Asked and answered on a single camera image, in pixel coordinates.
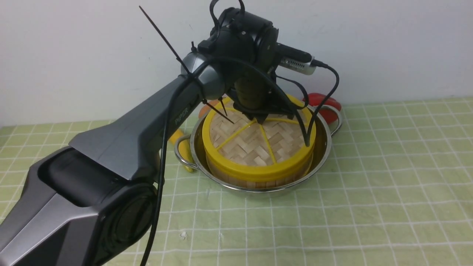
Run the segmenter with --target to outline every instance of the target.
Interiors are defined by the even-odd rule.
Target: red object
[[[308,95],[309,95],[309,105],[314,106],[314,107],[317,107],[326,96],[320,93],[309,93]],[[325,105],[333,106],[339,111],[342,110],[342,105],[339,102],[337,102],[334,98],[328,98],[328,100],[325,102]],[[331,124],[337,121],[337,115],[331,110],[322,109],[320,110],[320,114],[325,119],[327,124]]]

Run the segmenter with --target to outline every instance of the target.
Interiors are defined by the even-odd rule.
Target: bamboo steamer
[[[289,96],[291,101],[302,103]],[[211,110],[202,125],[202,140],[210,172],[229,184],[247,188],[273,188],[292,183],[310,169],[316,128],[306,147],[296,118],[269,115],[263,124],[248,120],[223,100],[232,124]],[[307,130],[312,113],[299,110]]]

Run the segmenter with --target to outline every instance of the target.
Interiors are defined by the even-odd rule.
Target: robotic arm
[[[210,38],[192,47],[173,81],[31,166],[20,200],[0,225],[0,266],[102,265],[137,242],[157,207],[153,183],[164,167],[163,139],[203,100],[227,94],[260,123],[268,114],[294,115],[269,81],[278,65],[310,75],[320,62],[277,43],[272,22],[240,4],[218,20],[211,11]]]

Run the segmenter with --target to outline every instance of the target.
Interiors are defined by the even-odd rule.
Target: white wall
[[[0,4],[0,124],[116,118],[179,65],[142,5],[184,56],[208,37],[210,0],[15,0]],[[473,94],[472,0],[247,0],[279,41],[341,76],[342,103]],[[221,0],[218,14],[236,0]],[[334,79],[280,70],[310,92]],[[296,89],[281,83],[287,92]]]

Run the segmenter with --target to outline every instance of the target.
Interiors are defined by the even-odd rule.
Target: table
[[[342,113],[325,165],[285,195],[230,193],[170,149],[149,265],[473,265],[473,98]],[[0,221],[32,163],[109,122],[0,129]],[[107,265],[139,265],[147,239]]]

